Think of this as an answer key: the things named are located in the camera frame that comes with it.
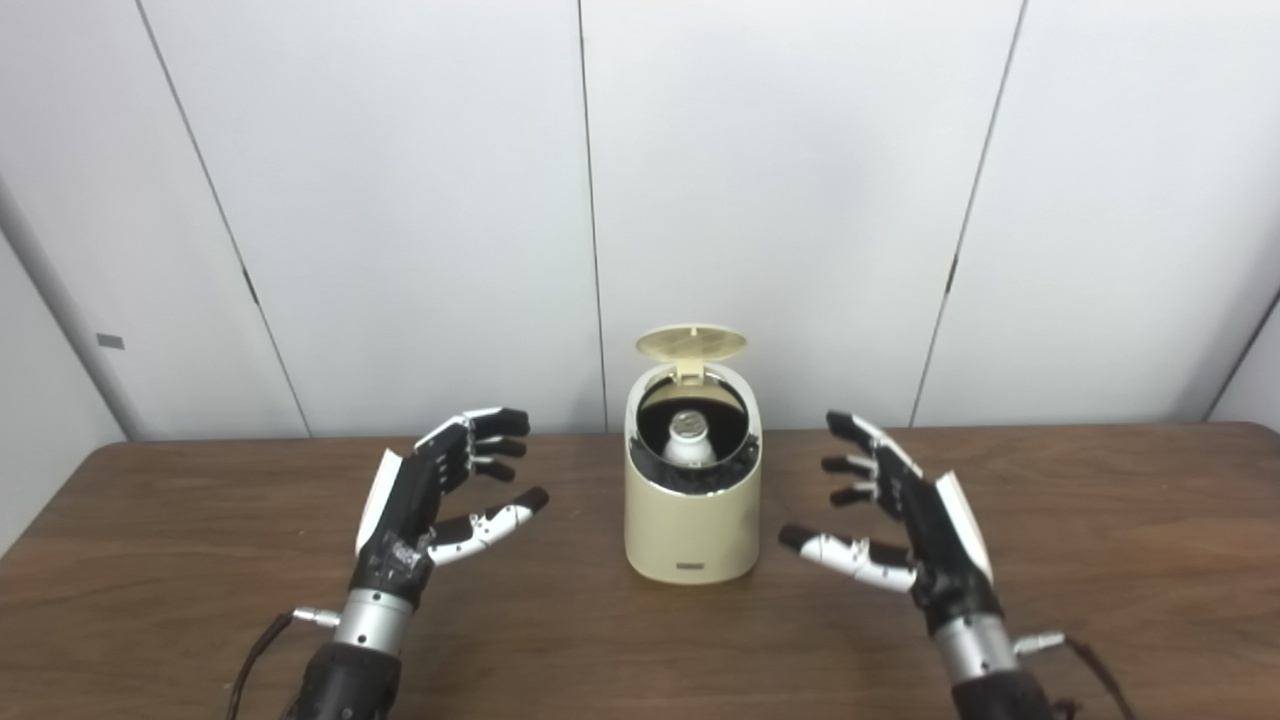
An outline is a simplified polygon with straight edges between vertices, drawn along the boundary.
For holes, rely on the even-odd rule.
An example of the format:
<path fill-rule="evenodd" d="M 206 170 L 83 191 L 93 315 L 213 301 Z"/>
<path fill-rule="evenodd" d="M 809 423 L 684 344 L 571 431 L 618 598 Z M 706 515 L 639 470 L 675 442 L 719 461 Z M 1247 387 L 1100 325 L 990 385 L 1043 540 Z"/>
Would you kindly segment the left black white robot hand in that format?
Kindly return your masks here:
<path fill-rule="evenodd" d="M 529 414 L 513 407 L 465 411 L 419 439 L 411 452 L 387 450 L 360 519 L 349 579 L 352 591 L 371 591 L 421 603 L 433 571 L 471 557 L 529 524 L 549 502 L 532 487 L 509 502 L 442 519 L 445 496 L 474 477 L 509 483 L 531 429 Z"/>

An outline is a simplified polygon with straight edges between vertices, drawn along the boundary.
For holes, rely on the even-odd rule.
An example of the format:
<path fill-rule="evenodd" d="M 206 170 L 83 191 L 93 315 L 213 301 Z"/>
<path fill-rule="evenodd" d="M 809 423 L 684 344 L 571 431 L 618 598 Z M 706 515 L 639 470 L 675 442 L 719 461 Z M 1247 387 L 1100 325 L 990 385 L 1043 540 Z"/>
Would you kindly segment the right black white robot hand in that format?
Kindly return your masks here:
<path fill-rule="evenodd" d="M 905 528 L 909 544 L 785 525 L 780 543 L 799 557 L 881 589 L 909 594 L 929 633 L 964 618 L 1004 618 L 986 539 L 954 471 L 928 478 L 884 429 L 831 410 L 832 436 L 856 454 L 824 457 L 829 474 L 854 482 L 829 497 L 836 507 L 873 503 Z"/>

